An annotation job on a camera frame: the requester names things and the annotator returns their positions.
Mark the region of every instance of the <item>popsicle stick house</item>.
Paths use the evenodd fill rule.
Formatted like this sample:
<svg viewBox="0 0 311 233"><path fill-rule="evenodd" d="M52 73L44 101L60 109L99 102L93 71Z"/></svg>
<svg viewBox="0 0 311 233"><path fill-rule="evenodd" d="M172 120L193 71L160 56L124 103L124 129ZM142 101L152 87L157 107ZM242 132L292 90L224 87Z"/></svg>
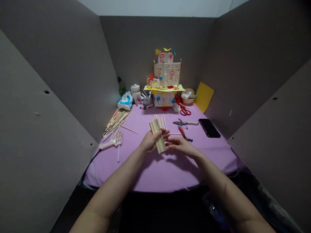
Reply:
<svg viewBox="0 0 311 233"><path fill-rule="evenodd" d="M179 83L182 64L181 60L174 63L174 54L171 52L158 53L157 58L153 75L147 76L145 90L152 91L155 107L169 107L175 102L177 91L184 91Z"/></svg>

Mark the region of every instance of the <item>purple tablecloth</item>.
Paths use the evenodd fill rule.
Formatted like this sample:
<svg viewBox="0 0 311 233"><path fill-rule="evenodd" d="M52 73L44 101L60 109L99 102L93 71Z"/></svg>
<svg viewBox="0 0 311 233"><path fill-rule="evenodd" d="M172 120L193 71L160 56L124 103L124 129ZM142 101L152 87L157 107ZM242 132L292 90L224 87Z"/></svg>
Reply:
<svg viewBox="0 0 311 233"><path fill-rule="evenodd" d="M155 114L160 116L164 113L167 129L171 133L180 133L178 126L172 124L173 121L178 121L178 118L184 122L198 122L200 118L206 118L196 105L189 106L189 110L192 112L190 116L182 116L169 108L168 112L171 114L171 117L160 108L154 109L152 107L149 110L141 110L139 109L140 106L133 105L134 109L125 124L126 127L139 134L120 128L123 134L123 142L120 147L120 163L117 163L117 148L111 147L100 152L86 172L85 182L88 185L100 187L122 165L150 130L149 122L151 121L151 115L153 115L154 119ZM244 166L243 162L231 151L223 136L219 139L208 138L200 124L197 126L187 126L188 130L185 129L184 131L188 138L193 139L192 144L209 157L225 174L229 174ZM158 154L155 149L146 156L132 190L159 193L173 192L197 186L202 182L203 178L194 160L180 154L178 151L166 151Z"/></svg>

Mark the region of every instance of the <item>pliers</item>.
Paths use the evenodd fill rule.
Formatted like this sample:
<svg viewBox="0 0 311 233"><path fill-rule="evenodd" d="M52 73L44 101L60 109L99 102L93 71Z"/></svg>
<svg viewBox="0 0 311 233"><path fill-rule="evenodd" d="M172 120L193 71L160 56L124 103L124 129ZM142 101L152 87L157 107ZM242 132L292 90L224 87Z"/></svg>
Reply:
<svg viewBox="0 0 311 233"><path fill-rule="evenodd" d="M182 129L182 126L183 125L198 125L199 123L196 123L196 122L182 122L182 120L179 119L179 118L178 118L178 120L180 120L180 122L174 121L173 124L178 125L178 129L181 132L181 135L184 137L184 139L186 139L187 141L192 142L193 141L192 139L189 139L189 138L186 137L186 134L185 134L184 130Z"/></svg>

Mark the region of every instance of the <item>pink glue gun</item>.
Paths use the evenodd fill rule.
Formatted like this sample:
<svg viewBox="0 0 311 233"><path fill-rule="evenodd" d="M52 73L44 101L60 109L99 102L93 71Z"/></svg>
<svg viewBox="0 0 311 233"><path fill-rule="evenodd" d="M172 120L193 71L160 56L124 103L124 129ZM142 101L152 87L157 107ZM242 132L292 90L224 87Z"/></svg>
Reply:
<svg viewBox="0 0 311 233"><path fill-rule="evenodd" d="M114 138L114 140L112 140L112 141L110 141L110 142L107 142L107 143L105 143L105 144L100 144L100 145L99 145L99 148L100 148L101 150L105 150L105 149L107 149L107 148L109 148L109 147L112 147L113 145L114 145L116 148L117 148L118 146L122 146L122 133L121 133L121 132L118 132L118 133L116 134L116 137Z"/></svg>

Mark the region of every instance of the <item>black phone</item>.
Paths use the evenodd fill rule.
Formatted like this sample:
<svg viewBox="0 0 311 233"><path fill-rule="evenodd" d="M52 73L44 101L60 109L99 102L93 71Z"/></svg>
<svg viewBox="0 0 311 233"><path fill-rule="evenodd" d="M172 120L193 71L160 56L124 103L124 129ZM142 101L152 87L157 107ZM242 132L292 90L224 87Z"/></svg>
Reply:
<svg viewBox="0 0 311 233"><path fill-rule="evenodd" d="M199 119L199 122L204 129L206 136L209 138L220 138L220 133L218 133L217 129L209 119Z"/></svg>

